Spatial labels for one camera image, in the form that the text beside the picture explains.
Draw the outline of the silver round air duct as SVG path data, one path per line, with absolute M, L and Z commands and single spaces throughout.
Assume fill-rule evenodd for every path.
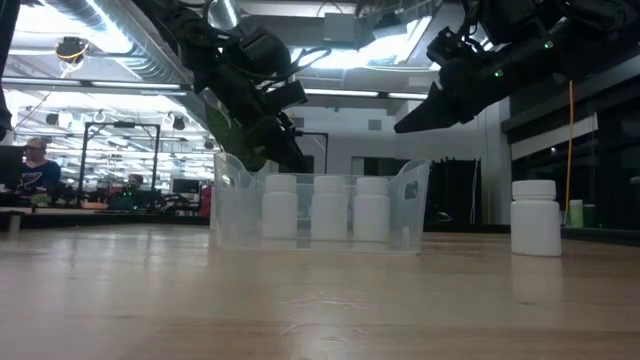
M 211 27 L 231 30 L 241 22 L 242 11 L 236 0 L 207 0 L 203 15 Z

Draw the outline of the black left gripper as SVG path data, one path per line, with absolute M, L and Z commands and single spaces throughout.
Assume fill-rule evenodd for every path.
M 209 89 L 239 124 L 241 136 L 248 146 L 260 156 L 292 172 L 299 172 L 304 155 L 297 138 L 302 132 L 283 111 L 307 101 L 300 81 L 262 91 L 246 74 L 220 62 L 211 70 Z

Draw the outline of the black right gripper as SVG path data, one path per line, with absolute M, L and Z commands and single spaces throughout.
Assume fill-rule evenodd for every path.
M 472 120 L 489 105 L 520 88 L 517 73 L 469 59 L 452 59 L 439 71 L 441 87 L 433 83 L 424 100 L 394 125 L 397 134 L 450 128 Z

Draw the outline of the person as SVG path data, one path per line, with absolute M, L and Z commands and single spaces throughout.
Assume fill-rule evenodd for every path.
M 35 194 L 57 188 L 61 179 L 60 165 L 46 158 L 47 142 L 43 138 L 31 138 L 24 146 L 25 161 L 21 166 L 17 190 L 23 194 Z
M 140 174 L 130 174 L 124 187 L 123 195 L 126 197 L 146 198 L 149 192 L 142 188 L 144 178 Z

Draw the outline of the black cabinet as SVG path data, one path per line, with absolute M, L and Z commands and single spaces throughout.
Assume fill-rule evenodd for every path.
M 425 224 L 432 223 L 482 223 L 482 178 L 479 159 L 445 158 L 431 162 Z

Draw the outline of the black stand frame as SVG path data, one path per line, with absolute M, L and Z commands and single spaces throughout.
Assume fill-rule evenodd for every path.
M 86 157 L 88 151 L 88 143 L 91 139 L 93 139 L 96 135 L 98 135 L 105 127 L 114 127 L 114 128 L 123 128 L 123 129 L 134 129 L 136 127 L 141 128 L 154 128 L 156 134 L 151 137 L 153 140 L 153 167 L 152 167 L 152 179 L 151 179 L 151 191 L 156 193 L 156 180 L 157 180 L 157 166 L 158 166 L 158 155 L 159 155 L 159 145 L 160 145 L 160 136 L 161 136 L 161 126 L 159 124 L 143 124 L 136 123 L 135 121 L 112 121 L 112 122 L 103 122 L 99 123 L 96 121 L 86 122 L 84 124 L 84 133 L 83 133 L 83 143 L 81 148 L 81 162 L 80 162 L 80 171 L 78 178 L 78 188 L 77 188 L 77 202 L 81 201 L 81 195 L 84 191 L 84 178 L 85 178 L 85 165 L 86 165 Z

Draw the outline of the linear ceiling light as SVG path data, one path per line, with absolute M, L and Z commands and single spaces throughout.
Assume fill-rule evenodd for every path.
M 305 89 L 307 95 L 352 97 L 352 98 L 377 98 L 392 100 L 422 101 L 428 99 L 428 93 L 406 93 L 406 92 L 380 92 L 365 90 L 343 90 L 343 89 Z
M 126 94 L 144 96 L 186 96 L 189 84 L 98 81 L 85 79 L 5 77 L 2 85 L 11 90 Z

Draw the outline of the green leafy plant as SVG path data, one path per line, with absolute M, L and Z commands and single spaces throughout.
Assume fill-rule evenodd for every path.
M 264 167 L 267 158 L 246 144 L 237 121 L 209 103 L 205 103 L 205 115 L 207 128 L 224 152 L 234 155 L 249 172 L 257 172 Z

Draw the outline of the white pill bottle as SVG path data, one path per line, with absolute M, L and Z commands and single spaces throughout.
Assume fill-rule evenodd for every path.
M 348 203 L 345 177 L 316 177 L 311 204 L 311 238 L 314 240 L 346 239 Z
M 552 180 L 512 183 L 511 251 L 542 257 L 562 255 L 560 209 Z
M 262 235 L 267 238 L 292 238 L 297 231 L 297 179 L 293 175 L 274 174 L 265 178 L 262 198 Z
M 389 232 L 388 180 L 381 177 L 359 178 L 354 197 L 354 238 L 359 241 L 386 242 Z

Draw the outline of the clear plastic basket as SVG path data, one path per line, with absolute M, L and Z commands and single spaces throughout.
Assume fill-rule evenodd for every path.
M 390 232 L 386 242 L 359 241 L 354 238 L 354 197 L 358 175 L 275 173 L 264 167 L 248 172 L 231 154 L 215 158 L 215 201 L 217 242 L 222 248 L 317 251 L 417 253 L 421 249 L 430 164 L 424 159 L 406 163 L 388 180 Z M 268 175 L 288 174 L 297 179 L 297 231 L 292 238 L 267 238 L 262 235 L 262 198 Z M 341 176 L 348 188 L 348 233 L 344 240 L 311 238 L 311 204 L 314 181 L 318 176 Z

